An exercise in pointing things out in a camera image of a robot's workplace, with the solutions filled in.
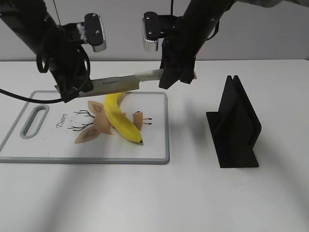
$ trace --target white cutting board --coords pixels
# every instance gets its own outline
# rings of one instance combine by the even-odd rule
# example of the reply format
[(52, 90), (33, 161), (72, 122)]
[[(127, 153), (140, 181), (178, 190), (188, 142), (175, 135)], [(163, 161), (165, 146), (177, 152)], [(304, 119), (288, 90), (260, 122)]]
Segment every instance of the white cutting board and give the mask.
[[(34, 99), (57, 99), (57, 92), (35, 92)], [(103, 103), (105, 96), (94, 96), (74, 99), (69, 103), (50, 104), (49, 111), (38, 133), (28, 139), (20, 136), (20, 132), (31, 111), (37, 104), (28, 103), (24, 112), (17, 119), (16, 125), (8, 133), (7, 140), (0, 147), (2, 162), (47, 162), (47, 163), (141, 163), (165, 164), (169, 162), (169, 134), (167, 97), (162, 92), (126, 93), (120, 108), (133, 120), (133, 113), (143, 112), (144, 118), (152, 118), (145, 122), (141, 129), (143, 144), (126, 140), (116, 129), (111, 128), (113, 135), (101, 133), (97, 138), (75, 144), (81, 131), (69, 129), (81, 127), (93, 121), (91, 117), (75, 112), (88, 110), (88, 101)], [(38, 113), (28, 134), (36, 128), (42, 113)]]

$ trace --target yellow banana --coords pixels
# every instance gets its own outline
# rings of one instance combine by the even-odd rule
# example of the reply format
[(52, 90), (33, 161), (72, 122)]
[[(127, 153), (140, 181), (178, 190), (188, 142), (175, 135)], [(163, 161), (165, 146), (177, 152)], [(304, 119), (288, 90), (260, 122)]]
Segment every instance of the yellow banana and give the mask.
[(118, 105), (123, 94), (123, 92), (113, 93), (106, 96), (103, 104), (105, 115), (110, 124), (112, 124), (126, 139), (132, 142), (142, 143), (140, 131), (120, 110)]

